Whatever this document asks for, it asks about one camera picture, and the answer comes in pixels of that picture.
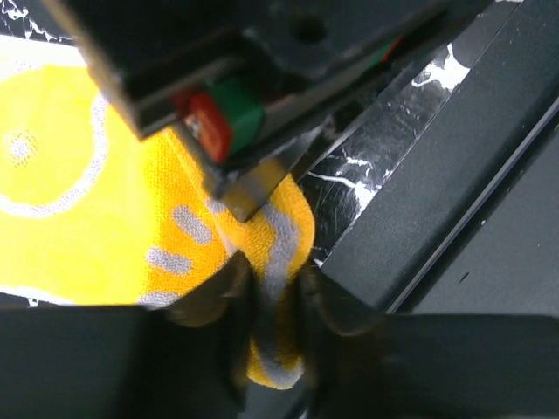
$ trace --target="green component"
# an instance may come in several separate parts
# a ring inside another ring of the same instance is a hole
[[[388,54],[388,52],[390,51],[390,48],[392,48],[392,45],[394,45],[394,41],[389,42],[388,44],[386,44],[385,46],[381,47],[376,53],[375,53],[375,57],[373,58],[373,60],[370,63],[371,67],[374,67],[375,65],[377,65],[378,63],[381,62],[381,60],[384,58],[384,56],[386,54]]]
[[[207,93],[229,122],[233,138],[230,155],[256,140],[264,120],[264,108],[243,86],[239,77],[230,77],[208,88]]]

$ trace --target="red button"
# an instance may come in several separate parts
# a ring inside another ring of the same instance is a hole
[[[216,163],[227,160],[233,133],[211,96],[206,93],[195,94],[190,98],[189,110],[199,124],[197,139],[208,156]]]

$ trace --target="black marble surface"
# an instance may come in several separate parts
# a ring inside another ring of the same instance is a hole
[[[0,35],[72,44],[40,0],[0,0]]]
[[[459,90],[460,82],[517,3],[497,2],[481,14],[396,97],[371,105],[363,125],[301,179],[316,220],[312,257],[318,265]]]

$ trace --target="yellow towel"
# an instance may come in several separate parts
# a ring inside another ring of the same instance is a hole
[[[237,223],[204,193],[173,133],[137,141],[84,68],[0,59],[0,98],[0,292],[165,306],[234,246],[261,285],[249,376],[274,388],[297,381],[284,290],[309,255],[314,219],[293,179]]]

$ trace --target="screw hole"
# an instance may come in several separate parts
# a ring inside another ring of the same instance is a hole
[[[295,39],[305,45],[319,44],[327,35],[324,21],[312,15],[293,17],[291,19],[291,33]]]

